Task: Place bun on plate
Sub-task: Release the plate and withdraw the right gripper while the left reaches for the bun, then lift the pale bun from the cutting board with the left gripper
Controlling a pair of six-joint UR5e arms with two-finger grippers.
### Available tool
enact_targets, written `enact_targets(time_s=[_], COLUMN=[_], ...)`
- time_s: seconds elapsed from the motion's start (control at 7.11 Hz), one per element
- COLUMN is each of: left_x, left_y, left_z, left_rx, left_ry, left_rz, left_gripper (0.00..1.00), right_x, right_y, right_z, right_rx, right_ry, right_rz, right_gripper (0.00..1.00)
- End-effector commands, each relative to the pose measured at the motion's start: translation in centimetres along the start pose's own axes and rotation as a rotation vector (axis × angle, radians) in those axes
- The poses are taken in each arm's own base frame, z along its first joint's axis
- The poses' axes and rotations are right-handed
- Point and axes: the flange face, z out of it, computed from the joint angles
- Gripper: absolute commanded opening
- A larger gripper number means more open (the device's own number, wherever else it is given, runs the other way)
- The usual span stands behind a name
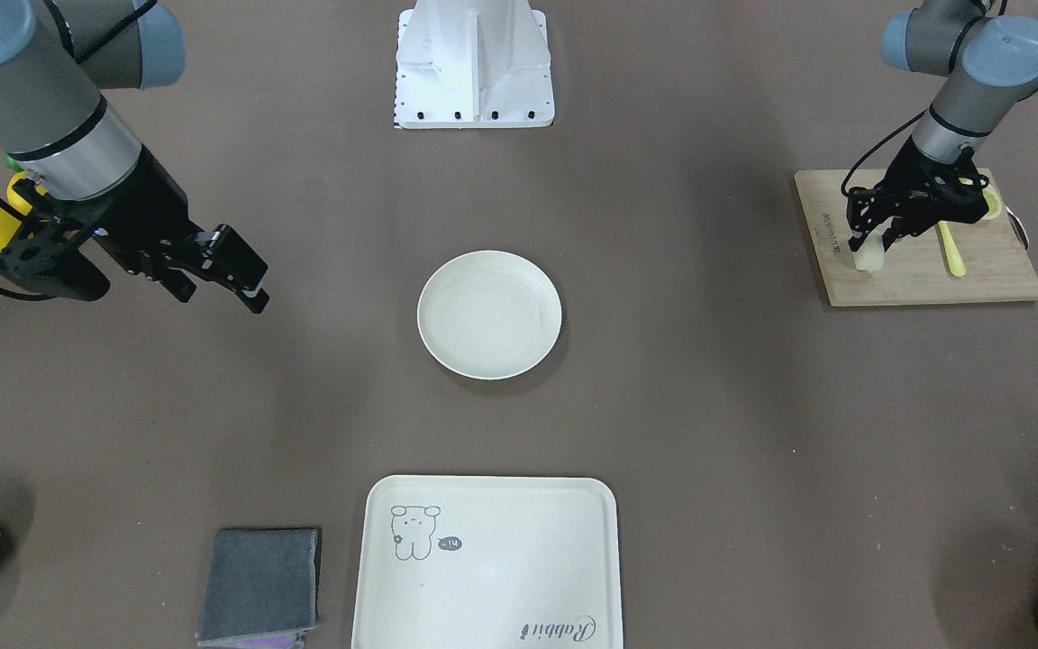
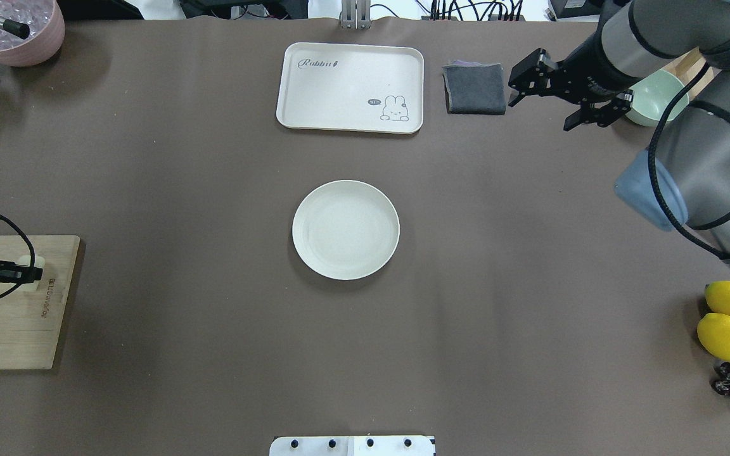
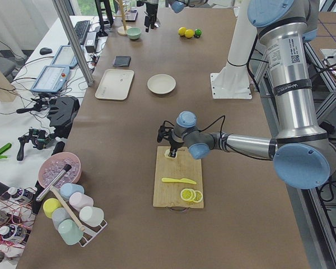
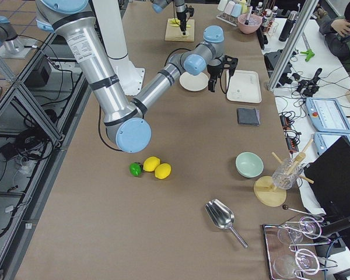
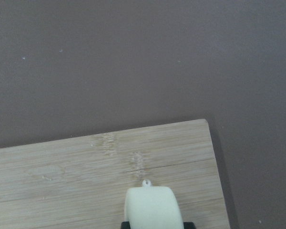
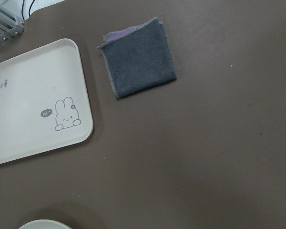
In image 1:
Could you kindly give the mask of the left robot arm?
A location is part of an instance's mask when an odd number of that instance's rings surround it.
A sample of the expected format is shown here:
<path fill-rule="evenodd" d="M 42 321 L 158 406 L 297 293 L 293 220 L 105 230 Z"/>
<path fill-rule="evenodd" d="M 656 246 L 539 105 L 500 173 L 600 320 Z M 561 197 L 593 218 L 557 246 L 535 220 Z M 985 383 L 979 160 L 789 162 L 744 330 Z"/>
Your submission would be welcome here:
<path fill-rule="evenodd" d="M 976 224 L 989 179 L 975 155 L 1010 110 L 1038 94 L 1038 18 L 991 15 L 988 1 L 926 1 L 894 15 L 887 65 L 943 78 L 930 105 L 873 187 L 845 188 L 850 250 L 881 227 L 882 248 L 940 222 Z"/>

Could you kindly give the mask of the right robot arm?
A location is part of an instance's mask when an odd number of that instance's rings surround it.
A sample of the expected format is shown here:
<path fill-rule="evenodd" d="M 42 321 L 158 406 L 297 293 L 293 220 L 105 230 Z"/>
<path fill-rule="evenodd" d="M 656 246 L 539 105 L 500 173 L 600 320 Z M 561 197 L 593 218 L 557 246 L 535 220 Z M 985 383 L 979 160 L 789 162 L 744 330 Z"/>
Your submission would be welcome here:
<path fill-rule="evenodd" d="M 0 148 L 22 174 L 0 202 L 0 295 L 95 301 L 110 280 L 95 240 L 129 275 L 188 301 L 222 285 L 252 313 L 267 263 L 231 226 L 202 229 L 188 197 L 105 96 L 167 87 L 186 66 L 177 17 L 157 1 L 0 1 Z"/>

